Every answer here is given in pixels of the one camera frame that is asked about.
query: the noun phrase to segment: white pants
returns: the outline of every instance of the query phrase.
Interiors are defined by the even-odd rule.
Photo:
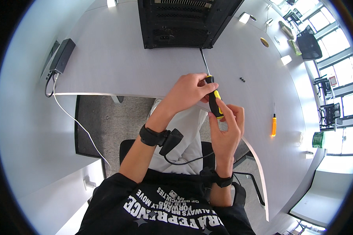
[[[157,100],[151,113],[155,110],[161,100]],[[201,141],[199,130],[207,117],[207,112],[201,110],[198,106],[177,113],[170,121],[167,129],[172,131],[178,129],[183,134],[182,141],[173,148],[167,155],[167,159],[174,163],[184,163],[195,158],[202,157]],[[163,156],[160,155],[161,147],[155,148],[150,169],[164,173],[178,173],[178,174],[199,174],[202,170],[202,159],[188,163],[186,165],[172,165],[168,163]]]

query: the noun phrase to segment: cloth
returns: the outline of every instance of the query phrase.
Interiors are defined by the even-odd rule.
[[[156,100],[151,113],[157,108],[161,100]],[[207,117],[207,112],[197,105],[177,113],[167,126],[168,130],[178,129],[183,134],[182,141],[167,155],[167,159],[174,163],[184,163],[202,157],[199,130]],[[149,168],[163,173],[199,174],[202,170],[202,159],[186,165],[172,165],[160,155],[161,147],[155,148]]]
[[[84,215],[83,234],[255,234],[244,207],[211,207],[197,175],[149,169],[140,184],[120,173],[97,188]]]

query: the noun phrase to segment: yellow and black screwdriver handle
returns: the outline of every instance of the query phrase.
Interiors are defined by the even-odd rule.
[[[207,83],[212,83],[215,82],[215,78],[211,75],[208,75],[205,78],[205,81]],[[218,93],[217,90],[215,90],[214,92],[209,93],[209,107],[210,107],[210,111],[216,116],[217,119],[221,119],[224,117],[221,109],[218,107],[217,103],[216,103],[216,98],[221,99],[220,94]]]

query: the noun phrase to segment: screwdriver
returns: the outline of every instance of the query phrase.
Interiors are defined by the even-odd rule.
[[[272,136],[276,136],[276,105],[273,103],[274,113],[272,118]]]
[[[207,74],[208,74],[208,76],[205,78],[205,81],[207,83],[215,82],[215,78],[212,75],[210,75],[210,73],[209,73],[207,62],[205,61],[205,57],[204,57],[204,54],[202,53],[201,48],[200,48],[200,52],[201,52],[201,56],[204,61],[205,68],[206,68]],[[224,115],[216,103],[216,98],[221,99],[221,96],[218,93],[218,90],[215,90],[215,91],[209,93],[209,107],[210,107],[210,111],[216,116],[216,118],[221,119],[224,117]]]

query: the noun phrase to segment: hand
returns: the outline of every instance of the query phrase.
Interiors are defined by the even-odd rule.
[[[217,89],[217,83],[206,84],[206,73],[189,73],[181,76],[161,103],[167,104],[174,114],[195,105],[199,100],[207,103],[207,94]]]
[[[225,105],[218,98],[216,98],[216,103],[224,114],[222,119],[227,122],[228,128],[227,131],[221,131],[218,127],[217,118],[209,112],[210,135],[217,161],[216,172],[221,178],[227,178],[231,177],[233,173],[234,153],[244,134],[244,108]]]

